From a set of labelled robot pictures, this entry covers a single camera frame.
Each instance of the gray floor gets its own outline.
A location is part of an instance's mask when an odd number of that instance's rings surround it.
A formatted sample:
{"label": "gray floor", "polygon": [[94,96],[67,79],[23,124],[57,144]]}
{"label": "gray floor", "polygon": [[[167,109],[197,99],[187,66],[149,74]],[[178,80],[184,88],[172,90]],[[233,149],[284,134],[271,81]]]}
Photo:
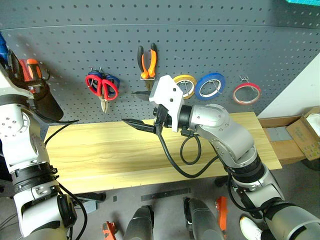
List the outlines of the gray floor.
{"label": "gray floor", "polygon": [[[302,163],[285,165],[283,169],[272,171],[277,178],[282,191],[288,201],[310,211],[320,218],[320,175],[305,167]],[[190,236],[185,228],[183,198],[197,197],[203,200],[216,215],[215,199],[219,196],[228,196],[226,187],[214,186],[214,178],[194,179],[180,182],[155,184],[139,187],[109,190],[107,199],[100,203],[98,210],[88,215],[88,225],[81,239],[102,240],[101,225],[105,221],[116,222],[119,229],[117,240],[123,238],[124,231],[136,209],[142,205],[152,205],[155,215],[153,230],[155,240],[189,240]],[[170,190],[190,188],[191,193],[170,196],[141,202],[141,196]],[[12,199],[0,198],[0,222],[7,216],[15,213]],[[230,240],[245,240],[239,228],[239,218],[244,213],[228,202],[227,236]],[[73,229],[74,236],[78,234],[83,223],[83,216],[77,210],[78,220]],[[0,239],[17,240],[20,237],[18,224],[13,224],[0,231]]]}

